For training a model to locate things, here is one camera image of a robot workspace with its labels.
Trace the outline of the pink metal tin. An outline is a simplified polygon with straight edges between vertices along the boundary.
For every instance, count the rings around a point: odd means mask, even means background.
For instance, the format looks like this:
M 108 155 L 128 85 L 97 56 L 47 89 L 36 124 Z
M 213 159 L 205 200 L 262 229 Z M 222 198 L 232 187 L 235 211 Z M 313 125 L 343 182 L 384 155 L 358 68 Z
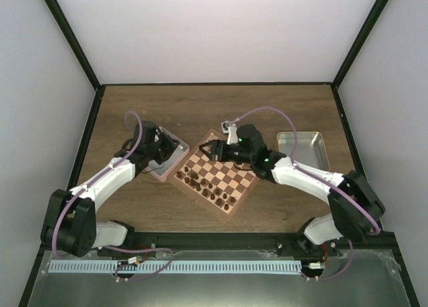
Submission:
M 180 142 L 180 145 L 177 147 L 177 149 L 175 150 L 173 155 L 170 157 L 170 159 L 167 160 L 165 163 L 162 163 L 159 165 L 155 160 L 149 162 L 145 172 L 150 173 L 160 182 L 165 182 L 168 179 L 169 175 L 177 167 L 177 165 L 187 156 L 187 154 L 189 153 L 190 147 L 185 141 L 175 136 L 173 133 L 169 132 L 167 129 L 160 127 L 160 131 L 177 139 Z

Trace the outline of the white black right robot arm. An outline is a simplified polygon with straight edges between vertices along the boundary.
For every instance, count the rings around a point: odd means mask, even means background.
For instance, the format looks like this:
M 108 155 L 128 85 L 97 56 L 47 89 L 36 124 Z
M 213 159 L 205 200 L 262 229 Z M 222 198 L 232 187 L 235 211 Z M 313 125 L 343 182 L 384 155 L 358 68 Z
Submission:
M 249 165 L 261 180 L 299 189 L 328 204 L 330 213 L 309 220 L 297 238 L 298 249 L 304 255 L 313 255 L 327 241 L 345 238 L 359 242 L 381 232 L 379 221 L 385 206 L 364 175 L 301 165 L 268 148 L 252 124 L 230 124 L 227 139 L 204 142 L 199 150 L 212 161 Z

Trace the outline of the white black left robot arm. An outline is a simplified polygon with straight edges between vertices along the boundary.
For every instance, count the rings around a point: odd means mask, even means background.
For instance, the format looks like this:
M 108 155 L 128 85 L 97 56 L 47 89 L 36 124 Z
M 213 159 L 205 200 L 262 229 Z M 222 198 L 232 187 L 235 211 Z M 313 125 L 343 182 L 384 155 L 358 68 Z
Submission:
M 150 121 L 134 128 L 110 162 L 86 182 L 70 190 L 58 189 L 50 198 L 41 229 L 41 242 L 54 253 L 64 251 L 76 257 L 91 249 L 113 246 L 123 256 L 136 249 L 132 227 L 121 222 L 99 223 L 97 211 L 119 188 L 141 173 L 150 173 L 165 181 L 178 162 L 188 153 L 188 145 Z

